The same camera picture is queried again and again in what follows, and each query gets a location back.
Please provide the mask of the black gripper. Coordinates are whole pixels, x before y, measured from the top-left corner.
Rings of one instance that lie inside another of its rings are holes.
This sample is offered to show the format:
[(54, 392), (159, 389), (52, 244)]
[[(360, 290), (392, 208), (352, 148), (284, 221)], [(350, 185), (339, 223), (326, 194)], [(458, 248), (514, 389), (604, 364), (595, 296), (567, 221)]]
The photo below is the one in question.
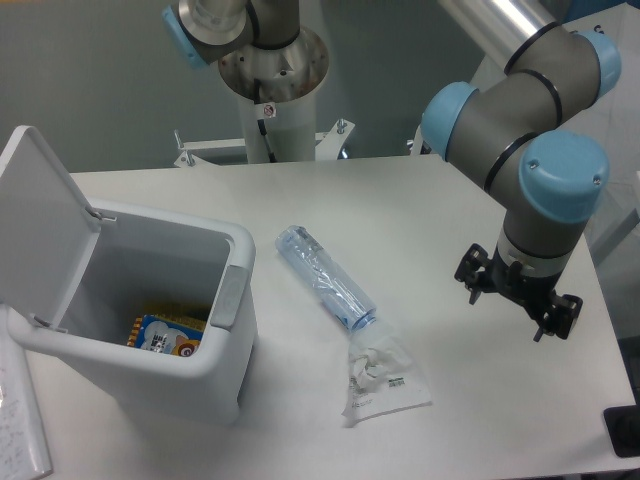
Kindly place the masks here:
[(497, 293), (525, 309), (536, 322), (533, 340), (544, 335), (567, 340), (582, 309), (575, 295), (558, 296), (555, 286), (561, 274), (561, 258), (523, 255), (506, 262), (495, 249), (494, 256), (472, 244), (462, 257), (454, 279), (469, 291), (474, 305), (482, 293)]

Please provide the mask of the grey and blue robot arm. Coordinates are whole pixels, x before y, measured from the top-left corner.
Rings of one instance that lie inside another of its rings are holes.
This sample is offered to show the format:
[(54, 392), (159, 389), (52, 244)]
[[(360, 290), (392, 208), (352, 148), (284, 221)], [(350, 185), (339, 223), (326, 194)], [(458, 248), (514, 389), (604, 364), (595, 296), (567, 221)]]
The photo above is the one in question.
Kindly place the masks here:
[[(608, 93), (621, 56), (606, 35), (572, 33), (536, 1), (447, 1), (445, 10), (498, 63), (486, 91), (454, 82), (429, 102), (420, 130), (431, 150), (505, 208), (493, 253), (473, 245), (455, 278), (472, 298), (497, 293), (543, 335), (567, 338), (582, 301), (555, 287), (596, 209), (609, 161), (563, 124)], [(295, 1), (180, 1), (162, 13), (195, 68), (216, 65), (239, 100), (248, 160), (316, 157), (315, 93), (328, 51)]]

